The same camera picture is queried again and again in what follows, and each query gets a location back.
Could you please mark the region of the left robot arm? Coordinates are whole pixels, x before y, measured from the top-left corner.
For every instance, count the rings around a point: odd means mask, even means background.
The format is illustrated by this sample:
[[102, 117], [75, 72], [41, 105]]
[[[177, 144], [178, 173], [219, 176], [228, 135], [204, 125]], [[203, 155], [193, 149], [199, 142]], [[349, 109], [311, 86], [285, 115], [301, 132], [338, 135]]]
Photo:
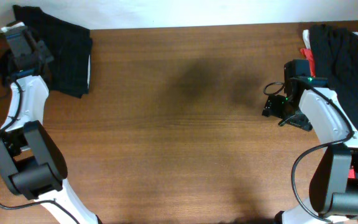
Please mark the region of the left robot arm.
[[9, 44], [7, 82], [12, 98], [0, 128], [0, 176], [8, 190], [27, 199], [5, 210], [43, 206], [59, 223], [101, 224], [68, 181], [63, 154], [43, 126], [50, 90], [46, 72], [53, 55], [22, 22], [1, 29]]

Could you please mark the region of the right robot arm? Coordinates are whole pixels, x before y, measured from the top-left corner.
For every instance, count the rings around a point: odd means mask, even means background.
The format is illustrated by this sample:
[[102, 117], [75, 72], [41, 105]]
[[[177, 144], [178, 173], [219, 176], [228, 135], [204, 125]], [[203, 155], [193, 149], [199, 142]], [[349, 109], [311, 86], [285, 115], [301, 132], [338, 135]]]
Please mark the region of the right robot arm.
[[278, 212], [274, 223], [339, 223], [358, 220], [358, 130], [340, 105], [337, 93], [325, 78], [311, 76], [308, 60], [284, 65], [281, 91], [268, 93], [263, 116], [280, 118], [289, 124], [314, 131], [318, 146], [303, 152], [291, 168], [291, 187], [302, 158], [318, 149], [324, 155], [311, 179], [309, 197], [297, 197], [293, 209]]

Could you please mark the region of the black shorts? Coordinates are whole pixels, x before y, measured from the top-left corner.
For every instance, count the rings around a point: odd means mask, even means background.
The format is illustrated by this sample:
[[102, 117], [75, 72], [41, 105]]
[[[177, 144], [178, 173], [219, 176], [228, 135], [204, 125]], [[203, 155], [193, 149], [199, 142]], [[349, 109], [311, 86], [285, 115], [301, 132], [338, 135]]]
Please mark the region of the black shorts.
[[16, 20], [29, 26], [53, 55], [48, 63], [50, 90], [75, 98], [89, 93], [90, 56], [93, 40], [90, 30], [53, 17], [40, 7], [12, 7]]

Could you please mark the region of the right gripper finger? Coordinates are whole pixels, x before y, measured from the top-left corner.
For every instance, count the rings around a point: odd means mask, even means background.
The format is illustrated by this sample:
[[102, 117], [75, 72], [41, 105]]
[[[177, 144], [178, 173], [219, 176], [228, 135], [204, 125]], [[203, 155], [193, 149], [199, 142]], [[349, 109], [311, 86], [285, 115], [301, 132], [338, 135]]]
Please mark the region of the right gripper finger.
[[262, 110], [262, 116], [275, 116], [275, 96], [268, 96], [265, 106]]
[[278, 123], [279, 126], [284, 126], [285, 124], [300, 128], [304, 131], [312, 130], [312, 125], [309, 119], [304, 114], [293, 114], [287, 118], [282, 119]]

